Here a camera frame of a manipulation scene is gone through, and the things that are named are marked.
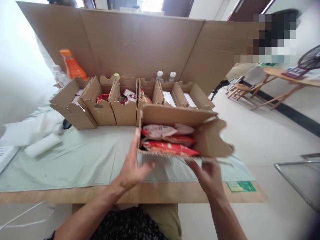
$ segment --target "wooden side table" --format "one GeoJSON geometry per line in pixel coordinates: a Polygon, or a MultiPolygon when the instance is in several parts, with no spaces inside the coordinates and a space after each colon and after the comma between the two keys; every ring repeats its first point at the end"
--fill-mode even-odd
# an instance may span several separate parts
{"type": "Polygon", "coordinates": [[[304,87],[320,87],[320,79],[319,80],[297,80],[297,79],[294,79],[294,78],[290,78],[290,77],[287,77],[285,75],[282,75],[282,73],[286,72],[286,70],[284,69],[277,69],[277,68],[264,68],[263,71],[266,73],[266,78],[263,80],[263,82],[255,87],[255,91],[254,93],[252,94],[252,96],[250,98],[253,98],[257,93],[258,91],[260,90],[260,88],[271,82],[272,80],[276,79],[276,78],[281,78],[281,79],[284,79],[286,81],[288,81],[288,84],[293,84],[293,85],[296,85],[290,92],[288,93],[285,93],[283,95],[280,95],[274,99],[271,99],[270,101],[267,101],[263,104],[261,104],[260,106],[257,106],[255,108],[253,108],[252,110],[255,110],[259,107],[262,107],[266,104],[270,104],[272,103],[273,101],[275,100],[278,100],[278,103],[276,103],[270,110],[273,110],[275,109],[276,107],[278,107],[284,100],[286,100],[288,97],[290,97],[294,92],[304,88],[304,87]]]}

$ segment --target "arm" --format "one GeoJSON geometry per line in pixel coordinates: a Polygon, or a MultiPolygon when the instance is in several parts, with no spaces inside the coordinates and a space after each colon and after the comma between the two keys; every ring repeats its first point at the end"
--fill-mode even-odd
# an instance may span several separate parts
{"type": "Polygon", "coordinates": [[[107,189],[73,214],[55,233],[54,240],[88,240],[100,222],[121,196],[140,183],[155,166],[147,162],[142,167],[137,161],[138,132],[132,140],[119,176],[107,189]]]}
{"type": "Polygon", "coordinates": [[[207,194],[218,239],[247,240],[224,193],[219,163],[202,163],[202,168],[194,161],[186,160],[186,163],[193,170],[202,189],[207,194]]]}

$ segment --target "cardboard box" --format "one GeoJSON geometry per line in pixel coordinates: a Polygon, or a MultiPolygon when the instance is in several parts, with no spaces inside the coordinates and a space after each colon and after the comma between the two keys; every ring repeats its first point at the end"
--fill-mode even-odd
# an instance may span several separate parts
{"type": "Polygon", "coordinates": [[[183,82],[178,82],[183,93],[189,94],[190,98],[196,105],[195,108],[203,109],[203,110],[211,110],[214,108],[213,102],[209,100],[209,98],[204,94],[201,88],[193,82],[188,82],[184,84],[183,82]]]}
{"type": "Polygon", "coordinates": [[[100,81],[97,77],[94,77],[80,95],[80,99],[88,107],[98,125],[117,125],[110,101],[100,101],[99,103],[97,103],[97,96],[99,96],[100,94],[111,93],[115,80],[116,77],[114,76],[108,79],[104,75],[102,75],[100,76],[100,81]]]}
{"type": "Polygon", "coordinates": [[[121,77],[119,80],[116,79],[109,100],[113,108],[117,126],[136,126],[137,103],[129,101],[128,104],[123,105],[119,102],[120,94],[122,95],[126,88],[134,92],[137,96],[138,79],[125,79],[124,77],[121,77]]]}
{"type": "MultiPolygon", "coordinates": [[[[184,96],[180,86],[178,83],[170,81],[168,83],[165,83],[163,79],[159,81],[160,83],[160,89],[163,94],[163,92],[170,92],[172,99],[176,105],[176,107],[187,107],[188,101],[186,97],[184,96]]],[[[163,105],[171,106],[170,103],[165,101],[165,97],[163,96],[164,102],[163,105]]]]}
{"type": "MultiPolygon", "coordinates": [[[[145,106],[140,116],[139,139],[141,139],[141,137],[144,138],[144,136],[141,136],[141,129],[145,125],[161,124],[174,126],[176,123],[184,124],[195,129],[194,133],[190,135],[191,138],[197,142],[192,149],[200,152],[201,156],[190,157],[190,159],[211,162],[217,157],[227,157],[234,151],[233,145],[224,142],[220,138],[220,131],[226,127],[226,122],[219,119],[215,112],[191,108],[175,108],[154,104],[145,106]]],[[[140,145],[139,140],[137,145],[138,152],[144,155],[184,158],[174,154],[141,150],[140,145]]]]}
{"type": "MultiPolygon", "coordinates": [[[[69,49],[87,76],[154,78],[160,70],[166,78],[174,71],[176,81],[197,83],[208,96],[235,64],[234,22],[17,4],[64,71],[59,50],[69,49]]],[[[242,29],[247,31],[259,36],[251,23],[242,29]]]]}
{"type": "Polygon", "coordinates": [[[153,104],[163,104],[163,95],[160,89],[159,82],[154,78],[151,80],[145,80],[144,78],[138,79],[138,108],[137,108],[137,126],[139,126],[140,121],[140,111],[146,105],[145,102],[140,102],[140,89],[143,89],[144,94],[149,97],[153,104]]]}
{"type": "Polygon", "coordinates": [[[50,100],[54,110],[58,111],[65,119],[71,123],[76,129],[93,129],[97,128],[98,124],[89,112],[89,109],[84,104],[81,98],[78,99],[78,104],[72,103],[75,94],[80,89],[85,89],[88,81],[82,78],[75,78],[68,83],[54,98],[50,100]]]}

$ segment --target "light green tablecloth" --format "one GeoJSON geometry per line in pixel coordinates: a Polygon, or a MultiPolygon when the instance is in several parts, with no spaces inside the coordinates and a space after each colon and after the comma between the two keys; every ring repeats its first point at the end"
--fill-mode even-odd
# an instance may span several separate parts
{"type": "MultiPolygon", "coordinates": [[[[40,107],[32,117],[50,111],[40,107]]],[[[120,172],[135,127],[99,126],[76,130],[71,127],[61,134],[62,143],[29,158],[20,149],[0,174],[0,191],[28,191],[86,187],[109,184],[120,172]]],[[[138,155],[138,162],[156,161],[156,167],[144,182],[195,182],[190,168],[177,158],[138,155]]],[[[222,165],[223,181],[254,181],[242,161],[234,154],[223,159],[233,167],[222,165]]]]}

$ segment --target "paper towel roll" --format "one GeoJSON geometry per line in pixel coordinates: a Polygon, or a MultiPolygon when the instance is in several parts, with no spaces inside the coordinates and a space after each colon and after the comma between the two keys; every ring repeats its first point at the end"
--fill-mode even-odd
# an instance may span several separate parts
{"type": "Polygon", "coordinates": [[[62,142],[62,139],[56,133],[52,133],[40,141],[30,145],[24,151],[29,157],[34,158],[60,142],[62,142]]]}

